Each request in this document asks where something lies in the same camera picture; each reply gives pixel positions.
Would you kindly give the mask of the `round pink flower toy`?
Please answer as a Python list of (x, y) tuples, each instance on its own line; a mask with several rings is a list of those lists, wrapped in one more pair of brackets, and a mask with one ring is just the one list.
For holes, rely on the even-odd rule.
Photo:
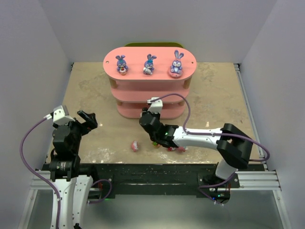
[(152, 142), (152, 145), (153, 145), (153, 147), (155, 147), (155, 148), (159, 148), (161, 145), (160, 144), (158, 144), (157, 142)]

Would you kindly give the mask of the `red pink cake toy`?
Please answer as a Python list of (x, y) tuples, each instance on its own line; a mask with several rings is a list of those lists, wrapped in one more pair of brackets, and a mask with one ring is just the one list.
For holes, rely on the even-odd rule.
[(176, 148), (174, 148), (174, 147), (169, 147), (169, 148), (167, 148), (167, 150), (168, 150), (168, 151), (175, 151)]

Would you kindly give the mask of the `purple bunny with bottle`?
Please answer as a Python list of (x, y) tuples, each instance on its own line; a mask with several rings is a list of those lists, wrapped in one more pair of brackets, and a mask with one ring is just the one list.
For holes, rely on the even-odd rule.
[(147, 61), (144, 63), (143, 73), (145, 75), (152, 75), (154, 71), (154, 64), (153, 61), (157, 57), (155, 55), (148, 54), (147, 55)]

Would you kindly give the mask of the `purple bunny with cupcake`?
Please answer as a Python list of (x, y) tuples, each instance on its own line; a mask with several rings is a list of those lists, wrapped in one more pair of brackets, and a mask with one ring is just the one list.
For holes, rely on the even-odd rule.
[(125, 55), (117, 55), (117, 56), (115, 56), (115, 58), (117, 59), (117, 72), (121, 75), (126, 75), (129, 68), (124, 59)]

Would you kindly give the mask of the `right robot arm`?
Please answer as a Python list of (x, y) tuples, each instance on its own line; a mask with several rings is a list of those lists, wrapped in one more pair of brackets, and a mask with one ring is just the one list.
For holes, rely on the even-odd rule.
[(216, 150), (222, 160), (216, 166), (214, 175), (228, 179), (235, 171), (248, 168), (253, 143), (251, 138), (235, 125), (225, 123), (216, 129), (184, 129), (178, 125), (164, 125), (160, 115), (143, 108), (140, 126), (148, 133), (150, 140), (165, 148), (200, 147)]

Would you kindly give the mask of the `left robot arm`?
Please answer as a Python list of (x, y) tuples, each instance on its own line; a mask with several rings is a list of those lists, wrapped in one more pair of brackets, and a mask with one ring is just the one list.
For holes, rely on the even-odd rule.
[(95, 113), (82, 110), (80, 123), (62, 108), (53, 113), (53, 146), (49, 163), (50, 179), (55, 186), (51, 228), (80, 229), (90, 186), (96, 178), (94, 166), (80, 164), (79, 148), (82, 136), (97, 128)]

